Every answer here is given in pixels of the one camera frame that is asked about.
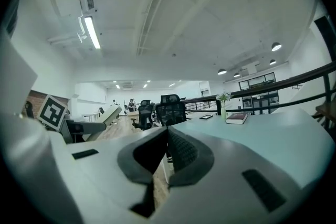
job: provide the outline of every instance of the ceiling light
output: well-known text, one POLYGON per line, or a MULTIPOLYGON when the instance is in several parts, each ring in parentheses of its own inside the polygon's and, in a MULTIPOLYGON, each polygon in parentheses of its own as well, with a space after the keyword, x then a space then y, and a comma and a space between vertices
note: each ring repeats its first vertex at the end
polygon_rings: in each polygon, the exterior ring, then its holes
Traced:
POLYGON ((272 45, 272 51, 276 51, 278 49, 280 49, 282 47, 282 45, 279 42, 274 42, 272 45))
POLYGON ((86 23, 86 27, 88 28, 91 40, 93 42, 93 45, 95 46, 96 49, 100 49, 99 41, 96 35, 96 31, 93 26, 93 21, 92 17, 85 17, 84 21, 86 23))
POLYGON ((226 73, 226 70, 225 69, 219 69, 219 71, 218 71, 218 74, 219 75, 223 75, 223 74, 225 74, 226 73))

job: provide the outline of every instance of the office chair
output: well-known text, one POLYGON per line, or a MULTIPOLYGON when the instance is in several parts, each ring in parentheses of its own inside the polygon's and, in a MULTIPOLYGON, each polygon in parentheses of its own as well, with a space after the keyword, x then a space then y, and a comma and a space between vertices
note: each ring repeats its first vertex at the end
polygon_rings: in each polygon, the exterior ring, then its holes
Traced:
POLYGON ((185 104, 176 94, 162 95, 161 103, 156 106, 156 114, 162 126, 171 126, 187 120, 185 104))
POLYGON ((131 119, 133 121, 132 125, 135 128, 140 128, 141 130, 150 129, 153 126, 152 111, 153 105, 151 105, 151 100, 143 100, 138 107, 139 111, 139 123, 135 123, 136 119, 131 119))

